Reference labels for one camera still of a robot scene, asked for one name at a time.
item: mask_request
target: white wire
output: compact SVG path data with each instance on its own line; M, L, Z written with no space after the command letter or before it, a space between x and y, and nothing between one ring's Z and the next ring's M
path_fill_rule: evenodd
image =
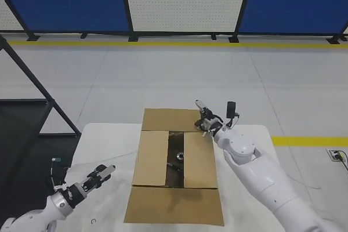
M231 129L233 129L233 127L237 124L239 118L237 118L237 120L235 121L235 123L233 123L233 125L231 126Z
M54 164L54 161L52 161L52 166L50 167L50 178L51 178L51 180L52 180L52 184L53 184L53 189L54 189L54 191L57 191L56 189L55 189L55 184L54 184L54 180L53 180L53 164Z

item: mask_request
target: blue wall panel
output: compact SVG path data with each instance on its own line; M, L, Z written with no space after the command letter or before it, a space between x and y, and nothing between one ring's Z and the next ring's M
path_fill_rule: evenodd
M123 0L12 0L33 31L129 31Z
M239 32L338 33L348 0L248 0Z

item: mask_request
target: yellow floor line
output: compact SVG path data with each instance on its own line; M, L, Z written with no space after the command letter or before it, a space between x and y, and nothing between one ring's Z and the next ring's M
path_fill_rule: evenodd
M225 43L225 42L98 42L98 41L9 41L11 45L26 46L192 46L221 48L301 48L301 49L348 49L348 44L331 45L315 43Z
M295 147L348 147L348 137L277 137L272 136L275 146Z

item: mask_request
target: box flap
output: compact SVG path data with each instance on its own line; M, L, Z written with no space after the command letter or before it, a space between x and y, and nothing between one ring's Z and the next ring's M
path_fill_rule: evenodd
M224 226L216 189L132 187L125 223L195 223Z
M165 185L168 137L169 132L167 131L140 132L133 185Z
M184 133L184 188L216 189L215 156L210 135Z
M199 119L198 110L147 108L144 110L142 130L196 132L194 123Z

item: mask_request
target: small black object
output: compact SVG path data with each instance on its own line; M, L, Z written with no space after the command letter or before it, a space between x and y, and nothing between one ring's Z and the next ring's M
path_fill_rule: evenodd
M236 117L236 102L227 102L227 118L233 119Z
M87 35L88 35L88 33L82 33L81 36L80 36L80 38L81 38L81 39L85 39Z

